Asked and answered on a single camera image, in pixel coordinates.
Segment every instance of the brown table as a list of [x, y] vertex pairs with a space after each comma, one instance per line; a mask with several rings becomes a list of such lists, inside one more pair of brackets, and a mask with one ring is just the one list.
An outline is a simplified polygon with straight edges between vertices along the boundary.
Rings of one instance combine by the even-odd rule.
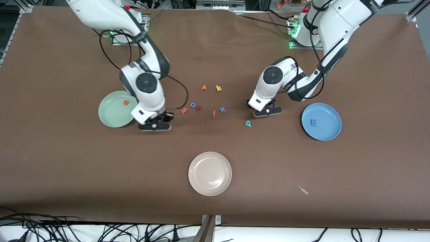
[[[281, 94], [282, 113], [258, 119], [246, 100], [264, 68], [286, 55], [308, 73], [317, 64], [312, 51], [288, 49], [282, 27], [223, 10], [164, 10], [150, 35], [189, 103], [202, 106], [175, 111], [169, 132], [100, 122], [100, 101], [123, 88], [98, 37], [69, 8], [37, 6], [22, 17], [0, 68], [1, 205], [93, 221], [184, 224], [221, 214], [229, 225], [430, 226], [430, 65], [403, 15], [376, 15], [358, 29], [319, 97]], [[115, 63], [127, 63], [127, 46], [104, 44]], [[162, 84], [167, 105], [180, 105], [183, 89]], [[341, 115], [336, 139], [316, 141], [302, 129], [313, 102]], [[187, 177], [206, 151], [233, 169], [215, 197], [199, 195]]]

